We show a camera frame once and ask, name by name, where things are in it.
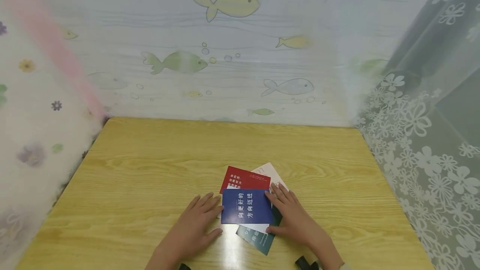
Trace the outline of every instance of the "finger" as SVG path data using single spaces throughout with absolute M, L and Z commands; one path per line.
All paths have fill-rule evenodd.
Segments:
M 208 245 L 212 244 L 215 239 L 217 239 L 221 234 L 223 230 L 220 228 L 212 230 L 209 234 L 204 235 L 202 238 L 202 248 L 207 247 Z
M 195 206 L 202 207 L 212 196 L 213 196 L 213 192 L 208 193 L 207 195 L 203 196 Z
M 202 206 L 203 211 L 209 211 L 211 210 L 214 206 L 217 206 L 218 202 L 220 201 L 220 196 L 211 198 L 210 200 L 207 201 L 206 204 Z
M 185 210 L 191 210 L 192 207 L 195 206 L 195 204 L 197 203 L 197 201 L 199 201 L 199 199 L 200 199 L 200 195 L 196 195 L 196 196 L 192 199 L 192 201 L 190 201 L 190 203 L 187 205 L 187 208 L 186 208 Z
M 275 197 L 275 195 L 265 191 L 265 196 L 278 210 L 281 209 L 281 206 L 283 205 L 283 203 L 280 200 L 278 200 L 278 198 Z
M 292 195 L 290 194 L 290 192 L 287 190 L 287 188 L 285 188 L 284 185 L 282 184 L 278 184 L 278 188 L 282 191 L 282 193 L 285 195 L 285 198 L 287 198 L 288 201 L 290 201 L 291 203 L 293 202 L 294 203 L 294 200 L 293 200 L 293 197 Z
M 219 213 L 221 213 L 221 211 L 223 210 L 223 205 L 221 206 L 218 206 L 218 207 L 214 207 L 213 209 L 209 210 L 205 215 L 206 215 L 206 219 L 207 221 L 210 223 L 213 221 L 213 219 L 215 219 Z
M 287 229 L 283 226 L 268 226 L 266 229 L 267 233 L 273 233 L 274 235 L 284 236 L 287 235 Z
M 283 194 L 283 192 L 275 184 L 272 184 L 272 189 L 275 195 L 277 195 L 278 200 L 280 200 L 282 203 L 287 203 L 288 200 L 285 197 L 285 194 Z
M 293 201 L 295 201 L 295 203 L 297 203 L 298 205 L 301 205 L 300 201 L 299 201 L 299 198 L 297 198 L 297 195 L 295 195 L 295 193 L 293 193 L 292 190 L 290 190 L 289 192 L 290 192 L 291 197 L 293 198 Z

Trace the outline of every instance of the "red card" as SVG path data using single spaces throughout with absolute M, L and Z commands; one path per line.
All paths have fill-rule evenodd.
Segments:
M 265 175 L 228 166 L 227 173 L 225 174 L 220 189 L 220 194 L 223 193 L 223 189 L 226 189 L 229 186 L 239 189 L 266 190 L 270 188 L 270 178 Z

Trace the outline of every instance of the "hand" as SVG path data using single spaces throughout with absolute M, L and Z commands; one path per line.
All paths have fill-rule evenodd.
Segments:
M 272 191 L 274 195 L 267 191 L 265 195 L 282 214 L 283 226 L 269 226 L 267 232 L 308 246 L 323 264 L 324 270 L 340 269 L 343 260 L 332 238 L 303 209 L 293 191 L 288 191 L 282 184 L 278 187 L 272 184 Z
M 217 206 L 220 196 L 208 193 L 193 198 L 167 235 L 155 248 L 145 270 L 171 270 L 185 258 L 205 249 L 223 231 L 220 228 L 205 233 L 206 227 L 223 210 Z

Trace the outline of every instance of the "wall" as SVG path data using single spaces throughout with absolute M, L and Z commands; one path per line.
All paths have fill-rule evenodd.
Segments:
M 76 0 L 55 14 L 111 115 L 349 126 L 425 1 Z

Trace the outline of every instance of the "black object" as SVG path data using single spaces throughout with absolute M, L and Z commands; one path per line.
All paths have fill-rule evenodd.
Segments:
M 310 264 L 303 255 L 295 262 L 295 264 L 300 270 L 310 270 Z
M 181 263 L 179 270 L 192 270 L 190 267 L 188 267 L 186 264 Z
M 310 270 L 320 270 L 320 265 L 318 264 L 318 262 L 313 262 L 310 265 Z

